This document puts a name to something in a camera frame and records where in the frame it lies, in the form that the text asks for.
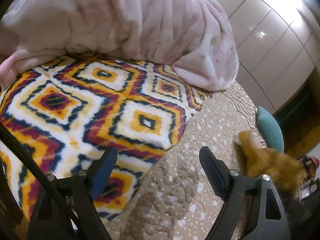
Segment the beige dotted quilt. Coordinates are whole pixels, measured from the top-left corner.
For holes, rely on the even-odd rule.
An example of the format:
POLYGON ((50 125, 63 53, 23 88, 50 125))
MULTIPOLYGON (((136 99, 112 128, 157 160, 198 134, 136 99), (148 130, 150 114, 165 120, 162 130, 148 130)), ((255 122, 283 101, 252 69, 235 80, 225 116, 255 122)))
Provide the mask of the beige dotted quilt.
POLYGON ((114 220, 106 224, 113 239, 204 239, 223 205, 199 161, 210 148, 228 168, 245 169, 238 134, 252 131, 265 146, 255 121, 256 107, 239 83, 204 101, 179 143, 148 171, 142 184, 114 220))

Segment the colourful diamond pattern blanket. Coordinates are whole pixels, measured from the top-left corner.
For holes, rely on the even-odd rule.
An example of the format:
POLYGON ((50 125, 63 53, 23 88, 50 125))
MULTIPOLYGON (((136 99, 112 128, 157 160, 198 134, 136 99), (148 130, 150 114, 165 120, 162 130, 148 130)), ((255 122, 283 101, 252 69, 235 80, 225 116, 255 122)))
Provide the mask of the colourful diamond pattern blanket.
POLYGON ((117 163, 94 202, 106 222, 123 211, 210 97, 168 65, 66 55, 24 72, 1 92, 1 123, 42 172, 57 178, 87 169, 114 147, 117 163))

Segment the yellow striped knit sweater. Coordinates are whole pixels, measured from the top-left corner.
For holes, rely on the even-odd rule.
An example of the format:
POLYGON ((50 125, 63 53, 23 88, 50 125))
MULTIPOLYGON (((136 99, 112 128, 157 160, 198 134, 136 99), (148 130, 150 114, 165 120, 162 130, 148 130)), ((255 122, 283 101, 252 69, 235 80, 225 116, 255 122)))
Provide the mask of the yellow striped knit sweater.
POLYGON ((238 142, 245 158, 246 176, 260 178, 266 174, 284 198, 298 197, 305 175, 300 161, 276 149, 263 148, 251 131, 240 132, 238 142))

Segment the teal pillow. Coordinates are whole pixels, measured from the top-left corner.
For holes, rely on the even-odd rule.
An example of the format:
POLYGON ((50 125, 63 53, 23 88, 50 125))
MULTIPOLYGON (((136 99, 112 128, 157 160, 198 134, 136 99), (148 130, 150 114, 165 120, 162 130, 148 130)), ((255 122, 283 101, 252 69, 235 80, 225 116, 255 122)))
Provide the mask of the teal pillow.
POLYGON ((258 129, 269 148, 284 152, 284 138, 276 119, 266 109, 257 107, 258 129))

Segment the pink fluffy blanket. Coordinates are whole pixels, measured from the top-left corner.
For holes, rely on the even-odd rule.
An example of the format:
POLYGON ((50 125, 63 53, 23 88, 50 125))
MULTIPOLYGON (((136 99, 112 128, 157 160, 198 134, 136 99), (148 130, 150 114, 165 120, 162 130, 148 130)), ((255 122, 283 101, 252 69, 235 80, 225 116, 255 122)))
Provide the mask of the pink fluffy blanket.
POLYGON ((172 66, 187 83, 227 89, 239 58, 217 0, 13 0, 1 19, 1 88, 65 54, 172 66))

